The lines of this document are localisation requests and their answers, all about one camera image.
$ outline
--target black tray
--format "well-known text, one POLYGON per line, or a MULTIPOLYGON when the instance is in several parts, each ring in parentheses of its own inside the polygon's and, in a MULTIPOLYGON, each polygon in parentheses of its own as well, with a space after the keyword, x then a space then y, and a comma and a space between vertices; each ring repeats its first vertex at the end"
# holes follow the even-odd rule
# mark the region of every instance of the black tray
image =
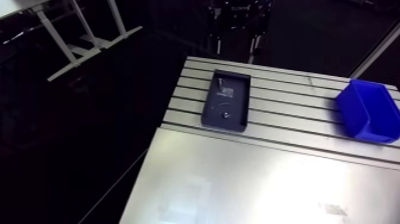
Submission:
POLYGON ((216 70, 201 115, 201 123, 204 126, 243 132, 247 127, 250 79, 247 74, 216 70))

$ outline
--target metal frame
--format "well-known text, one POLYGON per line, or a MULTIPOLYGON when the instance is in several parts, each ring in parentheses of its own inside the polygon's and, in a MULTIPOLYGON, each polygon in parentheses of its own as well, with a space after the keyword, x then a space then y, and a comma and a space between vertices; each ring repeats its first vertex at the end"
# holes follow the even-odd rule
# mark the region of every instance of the metal frame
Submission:
POLYGON ((61 38, 60 34, 56 31, 54 28, 53 24, 51 21, 47 18, 45 13, 43 12, 43 6, 42 5, 37 5, 32 7, 32 10, 36 13, 36 15, 40 18, 40 21, 42 24, 46 27, 46 30, 49 32, 49 34, 52 36, 54 41, 57 43, 59 46, 60 50, 64 53, 64 55, 68 58, 70 61, 70 64, 67 64, 65 67, 63 67, 61 70, 58 72, 54 73, 52 76, 48 77, 47 80, 49 82, 53 81, 54 79, 60 77, 62 74, 68 72, 69 70, 73 69, 74 67, 79 66, 81 63, 85 62, 86 60, 92 58, 93 56, 99 54, 100 48, 109 48, 113 46, 114 44, 120 42, 123 39, 128 38, 131 34, 137 32, 142 28, 142 26, 138 26, 132 30, 126 31, 124 23, 122 21, 121 15, 118 11, 117 4, 115 3, 115 0, 107 0, 108 4, 110 6, 112 15, 114 16, 115 23, 118 27, 118 30, 120 32, 120 35, 116 37, 113 41, 107 41, 101 38, 97 38, 94 34, 93 31, 90 29, 89 24, 87 23, 82 11, 79 8, 78 3, 76 0, 70 0, 71 5, 74 8, 75 13, 77 14, 83 28, 86 31, 86 34, 81 36, 80 38, 89 42, 92 42, 94 44, 94 47, 90 50, 80 48, 79 46, 74 46, 71 44, 66 44, 64 40, 61 38), (77 59, 73 53, 79 54, 82 57, 77 59))
POLYGON ((395 41, 400 35, 400 22, 390 31, 390 33, 378 44, 378 46, 361 62, 361 64, 354 69, 350 74, 350 78, 359 78, 379 56, 395 41))

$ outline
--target dark floor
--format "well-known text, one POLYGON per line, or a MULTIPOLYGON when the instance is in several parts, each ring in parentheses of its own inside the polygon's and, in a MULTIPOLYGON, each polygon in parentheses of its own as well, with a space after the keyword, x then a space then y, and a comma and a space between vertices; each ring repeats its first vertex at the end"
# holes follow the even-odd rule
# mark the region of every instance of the dark floor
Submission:
MULTIPOLYGON (((2 223, 77 223, 149 147, 187 51, 157 32, 141 30, 68 74, 70 80, 84 74, 74 87, 83 89, 77 101, 84 109, 66 111, 78 113, 69 119, 81 121, 60 138, 4 160, 1 201, 7 206, 1 218, 7 221, 2 223)), ((52 85, 64 86, 65 79, 52 85)), ((124 178, 129 184, 118 187, 124 190, 114 190, 86 223, 119 219, 139 168, 140 163, 124 178), (106 213, 99 212, 103 207, 106 213)))

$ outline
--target table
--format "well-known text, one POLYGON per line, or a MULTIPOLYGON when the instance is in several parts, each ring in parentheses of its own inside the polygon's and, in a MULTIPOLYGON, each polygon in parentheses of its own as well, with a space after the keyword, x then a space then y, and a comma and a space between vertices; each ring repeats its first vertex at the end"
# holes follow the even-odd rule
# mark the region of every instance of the table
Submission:
POLYGON ((0 0, 0 19, 48 1, 49 0, 0 0))
POLYGON ((398 224, 398 170, 158 129, 121 224, 398 224))
POLYGON ((399 223, 400 141, 343 134, 348 82, 188 57, 121 223, 399 223), (243 133, 201 126, 215 69, 252 76, 243 133))
MULTIPOLYGON (((343 134, 334 98, 348 82, 344 77, 188 57, 161 127, 398 169, 395 163, 400 162, 400 141, 371 144, 343 134), (252 76, 244 133, 201 126, 201 112, 215 69, 252 76)), ((394 86, 387 88, 400 106, 400 92, 394 86)))

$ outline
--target blue plastic container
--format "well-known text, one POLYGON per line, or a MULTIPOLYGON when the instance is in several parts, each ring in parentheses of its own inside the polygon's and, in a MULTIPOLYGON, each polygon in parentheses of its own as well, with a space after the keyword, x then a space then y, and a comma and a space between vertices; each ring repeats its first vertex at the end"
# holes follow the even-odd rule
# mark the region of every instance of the blue plastic container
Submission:
POLYGON ((384 85, 351 80, 336 102, 351 137, 384 143, 399 139, 400 112, 384 85))

